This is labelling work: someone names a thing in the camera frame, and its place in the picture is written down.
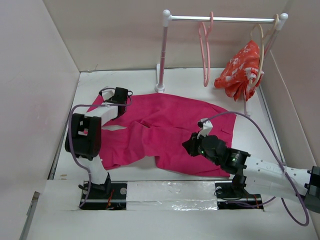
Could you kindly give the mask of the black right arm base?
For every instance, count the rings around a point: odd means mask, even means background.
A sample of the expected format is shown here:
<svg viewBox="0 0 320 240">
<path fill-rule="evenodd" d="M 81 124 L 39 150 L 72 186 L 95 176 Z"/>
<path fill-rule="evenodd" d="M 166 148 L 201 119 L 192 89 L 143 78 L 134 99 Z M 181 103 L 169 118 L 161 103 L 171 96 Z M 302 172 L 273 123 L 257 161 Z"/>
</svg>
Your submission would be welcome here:
<svg viewBox="0 0 320 240">
<path fill-rule="evenodd" d="M 233 186 L 232 180 L 215 180 L 214 196 L 219 210 L 264 210 L 260 194 L 249 194 Z"/>
</svg>

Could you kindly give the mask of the pink trousers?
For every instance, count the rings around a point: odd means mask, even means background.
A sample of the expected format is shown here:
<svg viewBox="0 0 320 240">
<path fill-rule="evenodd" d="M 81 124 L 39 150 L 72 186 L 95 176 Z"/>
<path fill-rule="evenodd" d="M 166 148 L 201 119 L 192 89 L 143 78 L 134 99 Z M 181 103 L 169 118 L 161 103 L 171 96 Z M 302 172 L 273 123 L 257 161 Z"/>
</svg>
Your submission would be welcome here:
<svg viewBox="0 0 320 240">
<path fill-rule="evenodd" d="M 200 177 L 229 177 L 204 157 L 188 155 L 183 143 L 199 131 L 198 121 L 226 110 L 208 102 L 164 93 L 134 95 L 124 115 L 101 131 L 99 156 L 106 170 L 154 157 L 157 168 Z"/>
</svg>

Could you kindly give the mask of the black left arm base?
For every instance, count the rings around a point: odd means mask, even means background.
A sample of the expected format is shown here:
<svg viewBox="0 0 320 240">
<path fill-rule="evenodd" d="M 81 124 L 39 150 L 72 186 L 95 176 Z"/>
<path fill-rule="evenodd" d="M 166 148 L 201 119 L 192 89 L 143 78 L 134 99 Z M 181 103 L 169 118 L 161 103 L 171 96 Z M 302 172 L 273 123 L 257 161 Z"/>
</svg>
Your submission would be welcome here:
<svg viewBox="0 0 320 240">
<path fill-rule="evenodd" d="M 89 193 L 87 192 L 88 185 L 88 181 L 85 181 L 83 185 L 78 185 L 82 191 L 79 203 L 81 210 L 120 211 L 127 209 L 127 182 L 112 181 L 108 174 L 103 184 L 92 183 Z"/>
</svg>

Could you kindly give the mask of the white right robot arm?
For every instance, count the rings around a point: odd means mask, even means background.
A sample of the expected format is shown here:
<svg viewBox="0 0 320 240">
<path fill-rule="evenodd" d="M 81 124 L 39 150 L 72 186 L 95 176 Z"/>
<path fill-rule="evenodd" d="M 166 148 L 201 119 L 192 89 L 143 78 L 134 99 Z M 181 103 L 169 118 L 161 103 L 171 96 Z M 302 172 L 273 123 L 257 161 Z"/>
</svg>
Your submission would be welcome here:
<svg viewBox="0 0 320 240">
<path fill-rule="evenodd" d="M 298 169 L 268 162 L 248 152 L 227 147 L 215 135 L 193 133 L 182 143 L 187 153 L 203 156 L 223 171 L 233 175 L 231 191 L 237 197 L 263 194 L 302 201 L 307 210 L 320 211 L 320 168 Z"/>
</svg>

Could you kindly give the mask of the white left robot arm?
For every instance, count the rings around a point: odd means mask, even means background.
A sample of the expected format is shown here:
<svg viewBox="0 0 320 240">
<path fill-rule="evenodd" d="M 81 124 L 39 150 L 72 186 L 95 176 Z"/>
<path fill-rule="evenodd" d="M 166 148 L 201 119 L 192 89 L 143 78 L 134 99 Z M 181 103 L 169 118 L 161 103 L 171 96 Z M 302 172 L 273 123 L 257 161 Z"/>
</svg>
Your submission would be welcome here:
<svg viewBox="0 0 320 240">
<path fill-rule="evenodd" d="M 105 87 L 99 91 L 100 102 L 75 105 L 68 115 L 65 150 L 76 165 L 88 173 L 88 183 L 80 186 L 100 198 L 111 194 L 108 173 L 99 152 L 102 147 L 102 126 L 121 117 L 131 105 L 133 92 L 122 87 Z"/>
</svg>

